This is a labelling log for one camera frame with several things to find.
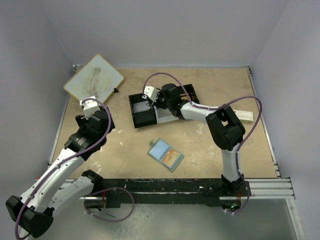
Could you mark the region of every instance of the black box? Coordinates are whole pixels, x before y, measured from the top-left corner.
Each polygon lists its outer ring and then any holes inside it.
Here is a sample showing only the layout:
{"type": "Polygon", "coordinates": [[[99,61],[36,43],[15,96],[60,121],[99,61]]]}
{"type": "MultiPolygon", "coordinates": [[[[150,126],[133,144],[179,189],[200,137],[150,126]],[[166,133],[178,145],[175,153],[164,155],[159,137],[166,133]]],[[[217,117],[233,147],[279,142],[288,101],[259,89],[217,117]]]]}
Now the black box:
{"type": "MultiPolygon", "coordinates": [[[[192,84],[183,85],[186,92],[189,94],[191,100],[196,104],[199,104],[198,97],[192,84]]],[[[177,89],[182,99],[187,99],[181,86],[177,86],[177,89]]],[[[178,118],[172,116],[171,112],[166,109],[156,108],[150,106],[149,102],[142,97],[142,93],[129,95],[130,108],[132,113],[132,119],[134,128],[141,128],[145,126],[170,122],[178,120],[178,118]]]]}

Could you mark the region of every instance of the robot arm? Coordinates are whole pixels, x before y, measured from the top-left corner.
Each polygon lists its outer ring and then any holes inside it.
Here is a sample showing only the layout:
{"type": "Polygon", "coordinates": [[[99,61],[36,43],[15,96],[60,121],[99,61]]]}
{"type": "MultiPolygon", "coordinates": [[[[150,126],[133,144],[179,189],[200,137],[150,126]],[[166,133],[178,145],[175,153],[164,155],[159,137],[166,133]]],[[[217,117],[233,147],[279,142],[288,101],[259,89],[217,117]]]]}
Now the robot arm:
{"type": "Polygon", "coordinates": [[[169,109],[179,119],[207,124],[213,141],[222,150],[222,176],[230,183],[240,178],[240,157],[236,162],[235,156],[246,130],[230,106],[211,107],[182,100],[173,83],[165,84],[161,89],[146,86],[144,97],[158,108],[169,109]]]}
{"type": "Polygon", "coordinates": [[[109,119],[108,114],[94,100],[86,100],[84,104],[80,102],[80,105],[83,107],[84,114],[75,117],[79,129],[69,137],[54,163],[20,197],[11,196],[5,203],[12,220],[18,221],[19,225],[34,238],[45,233],[54,217],[68,204],[90,194],[95,184],[99,184],[102,180],[101,176],[88,170],[70,186],[60,190],[61,185],[74,170],[107,142],[104,138],[94,146],[104,136],[108,125],[110,124],[109,132],[115,128],[112,119],[109,119]],[[72,157],[84,150],[88,151],[72,157]]]}

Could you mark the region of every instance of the white board with smudges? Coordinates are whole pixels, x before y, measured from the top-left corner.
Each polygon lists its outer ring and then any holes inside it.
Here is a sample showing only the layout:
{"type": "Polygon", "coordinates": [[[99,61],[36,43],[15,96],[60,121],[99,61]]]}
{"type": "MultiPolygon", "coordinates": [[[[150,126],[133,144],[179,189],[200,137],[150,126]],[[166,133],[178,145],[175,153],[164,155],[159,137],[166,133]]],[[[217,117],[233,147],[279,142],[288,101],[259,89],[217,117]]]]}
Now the white board with smudges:
{"type": "Polygon", "coordinates": [[[64,85],[64,90],[79,101],[95,96],[104,103],[123,80],[124,77],[97,54],[64,85]]]}

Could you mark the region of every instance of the white backdrop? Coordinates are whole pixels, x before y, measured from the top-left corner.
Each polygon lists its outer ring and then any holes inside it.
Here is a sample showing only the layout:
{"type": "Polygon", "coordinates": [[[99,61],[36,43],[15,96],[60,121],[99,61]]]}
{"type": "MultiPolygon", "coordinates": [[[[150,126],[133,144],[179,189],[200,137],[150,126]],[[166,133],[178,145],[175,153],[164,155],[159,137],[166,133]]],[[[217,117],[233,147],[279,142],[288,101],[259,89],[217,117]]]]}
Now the white backdrop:
{"type": "Polygon", "coordinates": [[[41,0],[66,55],[116,66],[247,66],[288,0],[41,0]]]}
{"type": "Polygon", "coordinates": [[[254,63],[253,81],[282,177],[308,239],[320,236],[320,1],[290,0],[254,63]]]}
{"type": "Polygon", "coordinates": [[[72,73],[38,0],[0,1],[0,239],[14,239],[6,209],[45,171],[72,73]]]}

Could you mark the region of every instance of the wooden tabletop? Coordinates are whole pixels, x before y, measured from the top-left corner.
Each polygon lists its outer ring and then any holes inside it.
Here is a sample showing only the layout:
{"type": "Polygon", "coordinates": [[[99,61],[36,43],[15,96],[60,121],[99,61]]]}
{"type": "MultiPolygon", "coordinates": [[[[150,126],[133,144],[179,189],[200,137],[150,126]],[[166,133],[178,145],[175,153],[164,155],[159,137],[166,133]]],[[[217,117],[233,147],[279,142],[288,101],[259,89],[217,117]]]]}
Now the wooden tabletop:
{"type": "MultiPolygon", "coordinates": [[[[206,124],[192,120],[178,120],[143,128],[134,128],[128,95],[142,92],[145,79],[156,72],[166,72],[182,84],[193,84],[203,105],[220,106],[237,97],[253,95],[247,70],[244,68],[122,68],[124,76],[119,92],[113,93],[105,104],[109,107],[115,129],[107,136],[107,143],[94,153],[70,178],[78,178],[91,169],[104,178],[220,178],[223,172],[221,150],[215,145],[206,124]],[[174,172],[147,155],[151,140],[163,139],[184,154],[174,172]]],[[[157,75],[149,86],[160,88],[175,83],[170,77],[157,75]]],[[[232,104],[234,110],[258,115],[253,99],[232,104]]],[[[73,97],[64,115],[53,159],[56,159],[69,136],[78,130],[75,116],[83,114],[73,97]]],[[[248,133],[252,123],[243,124],[248,133]]],[[[241,164],[245,178],[276,178],[268,140],[259,122],[256,130],[241,148],[241,164]]]]}

